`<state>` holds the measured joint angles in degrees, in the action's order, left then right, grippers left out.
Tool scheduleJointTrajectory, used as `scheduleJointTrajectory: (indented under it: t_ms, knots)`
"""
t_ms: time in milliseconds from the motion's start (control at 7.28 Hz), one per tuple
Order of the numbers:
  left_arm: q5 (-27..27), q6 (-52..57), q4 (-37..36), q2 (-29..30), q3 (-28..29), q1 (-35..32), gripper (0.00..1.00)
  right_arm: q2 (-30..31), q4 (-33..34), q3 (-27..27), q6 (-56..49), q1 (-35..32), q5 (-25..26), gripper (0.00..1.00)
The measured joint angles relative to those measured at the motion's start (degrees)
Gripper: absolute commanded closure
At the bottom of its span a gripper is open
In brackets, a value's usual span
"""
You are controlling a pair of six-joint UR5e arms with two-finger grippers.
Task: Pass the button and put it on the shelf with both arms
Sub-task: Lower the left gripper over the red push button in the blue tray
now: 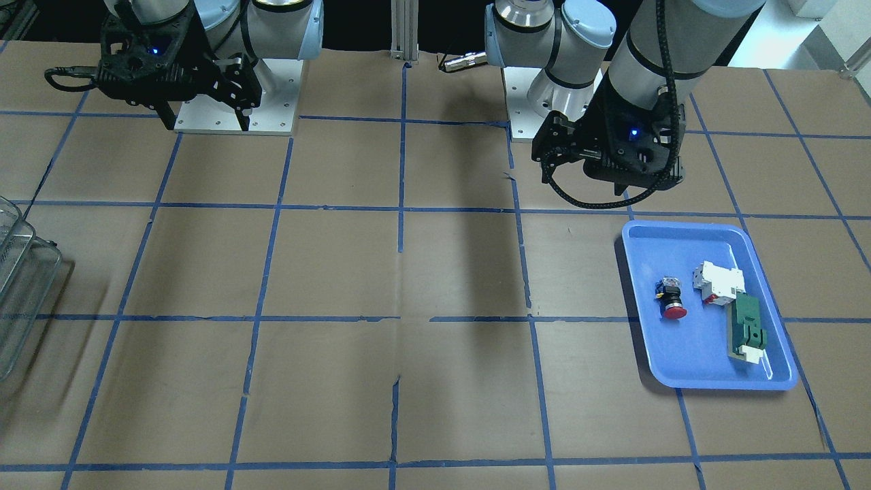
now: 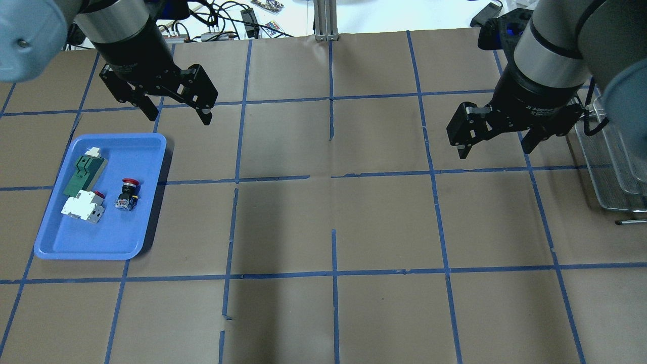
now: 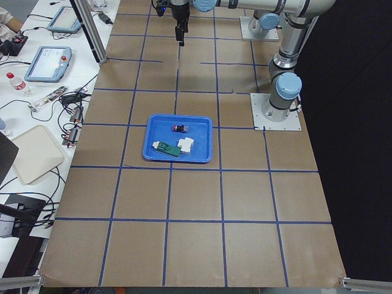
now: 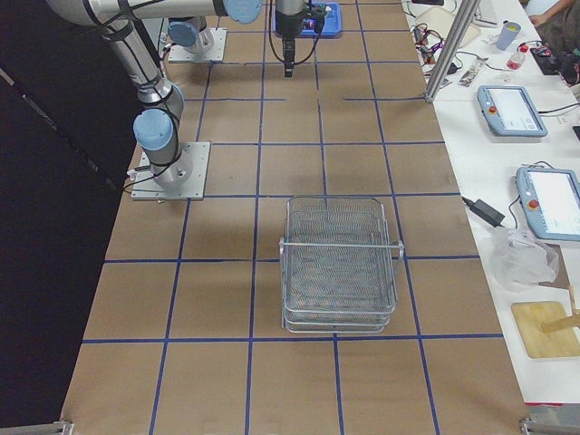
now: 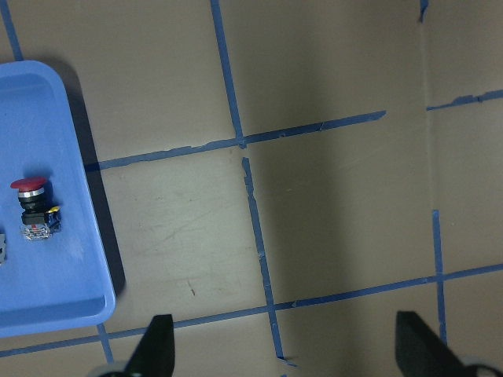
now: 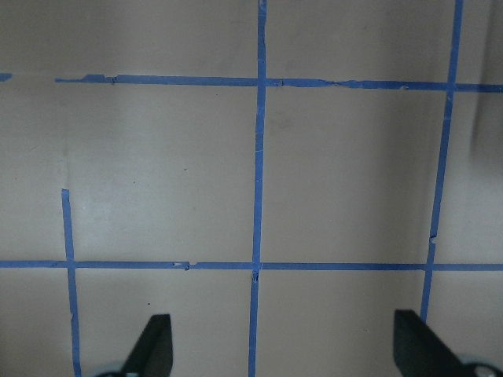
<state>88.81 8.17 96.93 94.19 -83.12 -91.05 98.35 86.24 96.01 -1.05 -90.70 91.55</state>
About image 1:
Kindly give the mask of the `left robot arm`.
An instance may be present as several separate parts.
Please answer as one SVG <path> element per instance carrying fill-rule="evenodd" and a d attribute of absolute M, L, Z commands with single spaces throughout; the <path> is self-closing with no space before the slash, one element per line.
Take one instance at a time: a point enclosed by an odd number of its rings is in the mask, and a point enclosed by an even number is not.
<path fill-rule="evenodd" d="M 538 69 L 542 124 L 531 159 L 542 183 L 573 206 L 638 203 L 685 179 L 679 159 L 685 99 L 761 1 L 644 1 L 619 44 L 617 22 L 597 1 L 495 1 L 485 10 L 489 64 Z M 591 179 L 630 186 L 631 199 L 591 203 L 556 181 L 560 165 L 582 162 Z"/>

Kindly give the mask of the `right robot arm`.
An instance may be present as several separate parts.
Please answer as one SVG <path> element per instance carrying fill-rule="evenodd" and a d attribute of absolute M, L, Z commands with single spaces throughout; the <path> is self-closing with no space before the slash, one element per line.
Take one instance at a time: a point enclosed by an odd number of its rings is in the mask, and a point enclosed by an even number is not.
<path fill-rule="evenodd" d="M 290 136 L 321 1 L 108 1 L 93 84 L 177 133 Z"/>

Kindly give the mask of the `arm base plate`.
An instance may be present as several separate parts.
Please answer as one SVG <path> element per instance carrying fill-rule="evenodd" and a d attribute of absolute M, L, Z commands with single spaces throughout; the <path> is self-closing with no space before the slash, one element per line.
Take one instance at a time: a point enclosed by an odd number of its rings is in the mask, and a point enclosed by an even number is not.
<path fill-rule="evenodd" d="M 512 139 L 532 142 L 544 118 L 553 111 L 561 112 L 570 121 L 579 120 L 603 77 L 604 70 L 598 69 L 590 86 L 575 89 L 555 84 L 544 68 L 504 68 L 505 102 Z"/>
<path fill-rule="evenodd" d="M 263 88 L 261 105 L 249 114 L 247 131 L 240 129 L 226 103 L 200 94 L 184 102 L 174 125 L 176 133 L 290 136 L 297 120 L 297 105 L 306 62 L 262 59 L 254 72 Z"/>

